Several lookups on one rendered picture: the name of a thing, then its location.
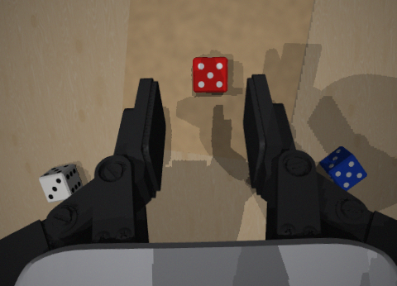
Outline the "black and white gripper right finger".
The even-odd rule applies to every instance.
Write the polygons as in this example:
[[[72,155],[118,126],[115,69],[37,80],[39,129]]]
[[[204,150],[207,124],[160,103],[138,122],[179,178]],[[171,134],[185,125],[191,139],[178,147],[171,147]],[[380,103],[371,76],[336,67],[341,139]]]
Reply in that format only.
[[[247,78],[243,130],[251,188],[267,201],[266,240],[359,241],[384,251],[397,266],[397,220],[369,211],[296,150],[285,106],[272,103],[265,74]]]

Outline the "blue die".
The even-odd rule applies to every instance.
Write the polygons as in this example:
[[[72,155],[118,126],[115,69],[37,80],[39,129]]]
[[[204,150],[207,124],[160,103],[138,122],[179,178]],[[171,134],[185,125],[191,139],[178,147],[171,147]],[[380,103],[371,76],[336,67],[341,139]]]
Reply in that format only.
[[[320,161],[320,165],[330,179],[346,191],[367,176],[366,171],[362,168],[354,154],[343,146],[340,146]]]

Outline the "white die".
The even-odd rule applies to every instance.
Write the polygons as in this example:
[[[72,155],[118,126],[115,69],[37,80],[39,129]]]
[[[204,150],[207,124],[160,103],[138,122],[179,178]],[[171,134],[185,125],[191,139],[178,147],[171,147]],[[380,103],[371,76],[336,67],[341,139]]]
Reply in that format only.
[[[74,164],[51,168],[39,181],[49,203],[63,201],[83,187]]]

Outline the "tan mat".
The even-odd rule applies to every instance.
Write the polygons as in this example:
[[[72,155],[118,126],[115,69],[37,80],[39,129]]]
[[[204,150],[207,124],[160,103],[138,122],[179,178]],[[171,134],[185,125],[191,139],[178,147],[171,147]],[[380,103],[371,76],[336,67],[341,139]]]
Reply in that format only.
[[[158,81],[165,150],[247,160],[246,79],[265,74],[289,124],[313,0],[131,0],[122,113],[140,79]],[[196,93],[193,59],[226,57],[225,93]]]

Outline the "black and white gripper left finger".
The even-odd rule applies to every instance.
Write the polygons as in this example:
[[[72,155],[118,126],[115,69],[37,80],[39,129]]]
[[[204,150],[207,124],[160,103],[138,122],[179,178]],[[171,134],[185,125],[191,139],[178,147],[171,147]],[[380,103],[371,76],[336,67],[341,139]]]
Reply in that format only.
[[[49,250],[149,243],[146,204],[161,188],[165,131],[159,83],[140,79],[134,108],[123,111],[114,154],[98,163],[94,179],[45,220],[0,240],[0,286],[14,286],[24,267]]]

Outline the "red die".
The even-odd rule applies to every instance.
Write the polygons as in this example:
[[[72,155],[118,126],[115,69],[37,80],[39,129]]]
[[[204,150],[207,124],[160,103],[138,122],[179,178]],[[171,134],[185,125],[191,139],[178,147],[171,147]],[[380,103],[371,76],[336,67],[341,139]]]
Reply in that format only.
[[[227,91],[227,58],[194,58],[193,85],[196,93],[225,93]]]

